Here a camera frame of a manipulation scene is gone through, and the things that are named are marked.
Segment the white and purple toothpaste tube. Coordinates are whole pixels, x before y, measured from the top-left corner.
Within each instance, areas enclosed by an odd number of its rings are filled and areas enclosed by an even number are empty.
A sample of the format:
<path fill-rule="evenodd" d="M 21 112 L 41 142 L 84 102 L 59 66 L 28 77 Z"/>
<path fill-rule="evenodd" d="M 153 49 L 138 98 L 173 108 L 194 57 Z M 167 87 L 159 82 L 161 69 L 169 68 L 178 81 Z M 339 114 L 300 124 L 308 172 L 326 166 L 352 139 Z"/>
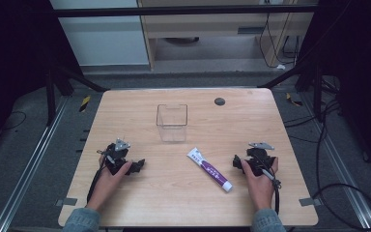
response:
<path fill-rule="evenodd" d="M 207 159 L 202 155 L 197 147 L 191 149 L 187 156 L 201 167 L 225 192 L 230 192 L 233 185 L 225 178 Z"/>

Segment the clear plastic container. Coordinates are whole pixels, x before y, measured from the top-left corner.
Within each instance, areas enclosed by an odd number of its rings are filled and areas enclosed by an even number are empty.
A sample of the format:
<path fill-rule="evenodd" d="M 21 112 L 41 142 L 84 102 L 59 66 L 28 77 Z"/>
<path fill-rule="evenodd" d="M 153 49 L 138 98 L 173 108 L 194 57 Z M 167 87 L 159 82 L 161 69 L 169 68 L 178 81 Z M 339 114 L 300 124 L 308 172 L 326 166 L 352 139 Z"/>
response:
<path fill-rule="evenodd" d="M 156 125 L 163 142 L 185 142 L 188 109 L 186 104 L 159 104 Z"/>

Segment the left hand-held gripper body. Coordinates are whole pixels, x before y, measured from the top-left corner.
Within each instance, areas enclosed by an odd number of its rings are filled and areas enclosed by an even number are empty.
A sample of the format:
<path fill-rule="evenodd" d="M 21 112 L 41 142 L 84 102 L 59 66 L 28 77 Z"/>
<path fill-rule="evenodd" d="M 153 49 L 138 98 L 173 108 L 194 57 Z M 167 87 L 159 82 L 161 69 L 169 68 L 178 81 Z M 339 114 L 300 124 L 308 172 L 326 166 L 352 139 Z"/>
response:
<path fill-rule="evenodd" d="M 127 162 L 126 155 L 129 148 L 130 145 L 126 141 L 117 138 L 116 142 L 109 144 L 104 151 L 98 150 L 102 155 L 98 172 L 107 167 L 110 173 L 115 175 Z"/>

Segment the black horizontal bar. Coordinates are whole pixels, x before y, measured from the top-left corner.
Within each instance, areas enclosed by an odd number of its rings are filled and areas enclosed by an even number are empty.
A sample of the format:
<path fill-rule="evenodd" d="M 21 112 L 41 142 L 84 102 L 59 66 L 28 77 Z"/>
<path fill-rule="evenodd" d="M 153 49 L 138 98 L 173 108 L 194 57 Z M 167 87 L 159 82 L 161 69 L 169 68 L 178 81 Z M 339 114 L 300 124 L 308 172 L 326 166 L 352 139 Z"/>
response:
<path fill-rule="evenodd" d="M 312 13 L 319 6 L 310 5 L 232 5 L 232 6 L 178 6 L 112 9 L 67 9 L 53 10 L 59 17 L 86 16 L 136 16 L 136 15 L 221 15 L 221 14 L 270 14 Z"/>

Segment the aluminium floor rail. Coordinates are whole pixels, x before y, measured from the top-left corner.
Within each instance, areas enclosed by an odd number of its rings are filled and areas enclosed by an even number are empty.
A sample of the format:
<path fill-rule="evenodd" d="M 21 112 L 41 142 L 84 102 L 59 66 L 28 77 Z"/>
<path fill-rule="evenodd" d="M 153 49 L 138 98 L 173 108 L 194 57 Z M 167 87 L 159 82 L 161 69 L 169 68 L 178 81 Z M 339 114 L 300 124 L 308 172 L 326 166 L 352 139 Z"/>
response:
<path fill-rule="evenodd" d="M 334 146 L 328 130 L 325 128 L 324 123 L 320 123 L 318 120 L 314 122 L 317 130 L 322 134 L 321 144 L 327 151 L 327 156 L 333 166 L 335 174 L 337 175 L 341 184 L 345 184 L 345 192 L 352 205 L 357 219 L 359 220 L 363 229 L 371 228 L 371 208 L 368 205 L 368 200 L 362 193 L 356 189 L 350 189 L 349 186 L 356 187 L 357 184 L 352 177 L 350 171 L 346 167 L 344 161 L 340 158 L 336 147 Z"/>
<path fill-rule="evenodd" d="M 29 189 L 32 179 L 38 170 L 41 160 L 45 155 L 48 145 L 56 132 L 58 125 L 64 115 L 65 108 L 69 102 L 69 97 L 61 97 L 55 108 L 53 120 L 44 128 L 43 134 L 33 151 L 31 158 L 28 160 L 20 178 L 18 179 L 14 190 L 9 197 L 4 209 L 0 213 L 0 232 L 7 232 L 14 216 Z"/>

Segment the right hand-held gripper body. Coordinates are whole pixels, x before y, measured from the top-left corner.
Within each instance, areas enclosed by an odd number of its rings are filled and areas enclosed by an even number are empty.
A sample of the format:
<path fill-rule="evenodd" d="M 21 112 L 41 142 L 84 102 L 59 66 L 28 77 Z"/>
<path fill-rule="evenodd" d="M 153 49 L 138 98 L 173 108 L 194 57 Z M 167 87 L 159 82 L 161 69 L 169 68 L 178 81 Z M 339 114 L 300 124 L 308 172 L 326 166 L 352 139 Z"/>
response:
<path fill-rule="evenodd" d="M 252 173 L 259 177 L 265 174 L 267 177 L 273 177 L 272 169 L 275 157 L 271 157 L 267 153 L 267 149 L 272 150 L 272 146 L 266 143 L 249 143 L 250 148 L 246 150 L 246 155 L 249 159 L 246 160 L 250 166 Z"/>

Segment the yellow and black tape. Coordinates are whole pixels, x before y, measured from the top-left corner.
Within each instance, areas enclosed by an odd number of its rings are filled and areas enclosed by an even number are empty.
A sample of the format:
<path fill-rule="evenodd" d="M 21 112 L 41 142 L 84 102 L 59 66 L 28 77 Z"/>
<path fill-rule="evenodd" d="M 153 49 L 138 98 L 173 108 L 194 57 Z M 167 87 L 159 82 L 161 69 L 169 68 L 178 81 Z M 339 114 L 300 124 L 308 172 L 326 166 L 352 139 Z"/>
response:
<path fill-rule="evenodd" d="M 83 98 L 82 103 L 81 103 L 81 105 L 79 107 L 79 110 L 78 110 L 79 112 L 84 112 L 85 111 L 90 99 L 91 99 L 90 95 L 87 95 Z"/>
<path fill-rule="evenodd" d="M 302 106 L 302 100 L 298 93 L 287 93 L 286 99 L 288 102 L 290 102 L 293 105 Z"/>

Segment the person's right hand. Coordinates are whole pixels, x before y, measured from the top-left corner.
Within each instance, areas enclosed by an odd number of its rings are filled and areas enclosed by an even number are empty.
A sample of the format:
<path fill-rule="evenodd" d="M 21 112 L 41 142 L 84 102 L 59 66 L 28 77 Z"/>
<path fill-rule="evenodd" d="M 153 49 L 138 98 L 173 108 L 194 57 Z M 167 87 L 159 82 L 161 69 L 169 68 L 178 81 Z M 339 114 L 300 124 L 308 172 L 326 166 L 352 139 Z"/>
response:
<path fill-rule="evenodd" d="M 271 179 L 265 174 L 255 176 L 246 160 L 243 159 L 241 164 L 245 173 L 247 189 L 253 204 L 254 212 L 257 213 L 263 209 L 270 209 L 274 193 Z"/>

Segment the person's left hand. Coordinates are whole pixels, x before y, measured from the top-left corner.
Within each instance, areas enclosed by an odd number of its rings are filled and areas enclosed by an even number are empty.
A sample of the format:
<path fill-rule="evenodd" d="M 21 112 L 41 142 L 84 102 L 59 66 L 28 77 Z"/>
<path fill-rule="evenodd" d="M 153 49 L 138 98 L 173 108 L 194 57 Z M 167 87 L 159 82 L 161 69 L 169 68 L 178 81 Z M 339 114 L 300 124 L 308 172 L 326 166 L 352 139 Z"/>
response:
<path fill-rule="evenodd" d="M 104 169 L 100 172 L 92 196 L 86 207 L 100 212 L 101 208 L 111 198 L 122 179 L 126 176 L 126 173 L 131 168 L 131 165 L 132 162 L 127 161 L 115 175 L 112 175 L 108 168 L 104 167 Z"/>

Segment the black metal stand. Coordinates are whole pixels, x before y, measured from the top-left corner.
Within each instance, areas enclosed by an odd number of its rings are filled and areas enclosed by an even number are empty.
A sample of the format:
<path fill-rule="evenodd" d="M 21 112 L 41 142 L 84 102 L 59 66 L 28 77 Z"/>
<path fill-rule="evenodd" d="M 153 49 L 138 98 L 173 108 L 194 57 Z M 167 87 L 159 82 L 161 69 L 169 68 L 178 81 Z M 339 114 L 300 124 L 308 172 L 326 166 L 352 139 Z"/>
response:
<path fill-rule="evenodd" d="M 322 112 L 322 93 L 323 90 L 327 90 L 327 87 L 323 86 L 322 68 L 318 61 L 297 62 L 292 69 L 265 84 L 259 85 L 259 88 L 271 89 L 294 75 L 299 77 L 295 84 L 297 91 L 303 92 L 310 86 L 313 87 L 313 112 L 318 121 L 322 122 L 325 118 Z"/>
<path fill-rule="evenodd" d="M 108 88 L 99 86 L 98 84 L 85 78 L 82 74 L 73 72 L 58 65 L 51 65 L 45 74 L 45 90 L 46 90 L 46 100 L 47 100 L 47 125 L 50 126 L 56 116 L 56 103 L 55 103 L 55 92 L 54 88 L 57 87 L 61 92 L 62 96 L 70 96 L 74 89 L 69 82 L 69 79 L 76 80 L 77 82 L 89 87 L 96 92 L 108 91 Z"/>

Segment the white cabinet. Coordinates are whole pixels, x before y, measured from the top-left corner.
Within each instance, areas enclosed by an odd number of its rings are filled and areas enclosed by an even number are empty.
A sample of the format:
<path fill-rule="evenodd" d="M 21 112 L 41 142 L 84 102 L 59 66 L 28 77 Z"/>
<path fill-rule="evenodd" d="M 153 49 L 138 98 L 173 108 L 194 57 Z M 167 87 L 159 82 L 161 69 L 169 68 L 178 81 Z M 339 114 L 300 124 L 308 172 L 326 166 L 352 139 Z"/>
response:
<path fill-rule="evenodd" d="M 137 8 L 136 0 L 49 0 L 54 10 Z M 60 17 L 81 67 L 148 65 L 139 16 Z"/>

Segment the light wooden desk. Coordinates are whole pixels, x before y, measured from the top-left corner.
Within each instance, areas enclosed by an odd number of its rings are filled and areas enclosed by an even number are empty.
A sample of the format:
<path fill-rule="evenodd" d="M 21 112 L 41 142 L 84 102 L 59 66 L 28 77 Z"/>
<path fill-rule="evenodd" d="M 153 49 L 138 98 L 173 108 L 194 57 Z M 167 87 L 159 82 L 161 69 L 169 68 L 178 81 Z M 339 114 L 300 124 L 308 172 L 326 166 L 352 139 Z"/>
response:
<path fill-rule="evenodd" d="M 306 5 L 318 0 L 136 0 L 140 8 L 231 5 Z M 282 62 L 287 38 L 307 33 L 312 13 L 143 15 L 145 38 L 254 35 L 268 65 Z"/>

